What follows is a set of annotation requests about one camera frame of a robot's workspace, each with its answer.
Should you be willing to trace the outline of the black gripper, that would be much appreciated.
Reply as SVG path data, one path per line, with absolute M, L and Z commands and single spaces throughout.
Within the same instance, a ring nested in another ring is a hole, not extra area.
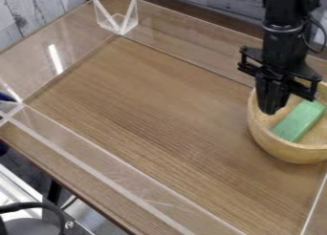
M 308 101 L 316 99 L 321 75 L 307 64 L 312 24 L 277 26 L 265 23 L 263 30 L 261 48 L 240 48 L 237 70 L 255 78 L 259 109 L 273 115 L 284 107 L 289 95 Z

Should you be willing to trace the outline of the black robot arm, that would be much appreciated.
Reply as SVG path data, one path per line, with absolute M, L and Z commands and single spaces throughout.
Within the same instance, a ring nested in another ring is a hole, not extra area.
M 315 101 L 321 75 L 307 64 L 312 25 L 324 28 L 312 18 L 320 0 L 261 0 L 263 46 L 240 48 L 237 70 L 255 78 L 256 101 L 260 111 L 273 115 L 291 95 Z

